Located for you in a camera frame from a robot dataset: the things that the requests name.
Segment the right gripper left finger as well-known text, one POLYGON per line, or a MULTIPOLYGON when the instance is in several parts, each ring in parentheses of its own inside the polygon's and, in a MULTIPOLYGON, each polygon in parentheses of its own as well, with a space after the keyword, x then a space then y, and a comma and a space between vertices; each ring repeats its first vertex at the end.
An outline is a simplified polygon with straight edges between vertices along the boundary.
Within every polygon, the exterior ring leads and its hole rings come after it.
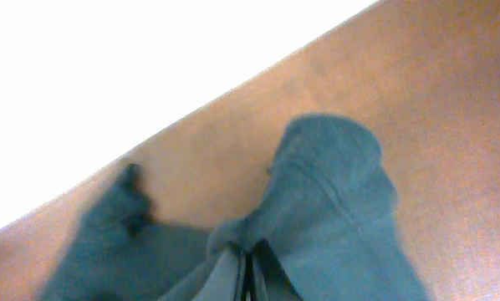
POLYGON ((245 277, 246 256, 227 247, 207 258, 159 301, 233 301, 239 300, 245 277))

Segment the dark teal t-shirt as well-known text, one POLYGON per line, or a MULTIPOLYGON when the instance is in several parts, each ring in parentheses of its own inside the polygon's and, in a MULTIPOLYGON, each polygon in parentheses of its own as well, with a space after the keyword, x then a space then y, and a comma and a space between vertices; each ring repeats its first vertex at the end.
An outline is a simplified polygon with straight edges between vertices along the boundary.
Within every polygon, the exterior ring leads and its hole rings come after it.
POLYGON ((227 247, 266 240, 303 300, 425 300, 395 234, 395 189, 377 139, 337 115, 303 115, 285 130, 260 204, 212 232, 155 222, 128 165, 82 216, 43 300, 159 300, 227 247))

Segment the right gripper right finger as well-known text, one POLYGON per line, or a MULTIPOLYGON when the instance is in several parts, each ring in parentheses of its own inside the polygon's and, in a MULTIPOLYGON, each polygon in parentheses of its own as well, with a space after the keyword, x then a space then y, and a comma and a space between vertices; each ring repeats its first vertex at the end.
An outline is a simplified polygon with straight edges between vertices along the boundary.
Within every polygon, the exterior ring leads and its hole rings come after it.
POLYGON ((251 301, 302 301, 266 240, 249 253, 251 301))

